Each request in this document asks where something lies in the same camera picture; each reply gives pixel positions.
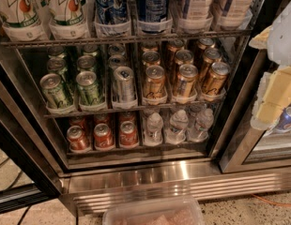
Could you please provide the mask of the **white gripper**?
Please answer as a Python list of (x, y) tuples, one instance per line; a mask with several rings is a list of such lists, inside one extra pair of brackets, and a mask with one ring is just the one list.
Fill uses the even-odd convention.
[(270, 61), (287, 66), (265, 72), (258, 86), (251, 127), (267, 130), (291, 103), (291, 1), (272, 26), (251, 38), (249, 46), (258, 50), (267, 48)]

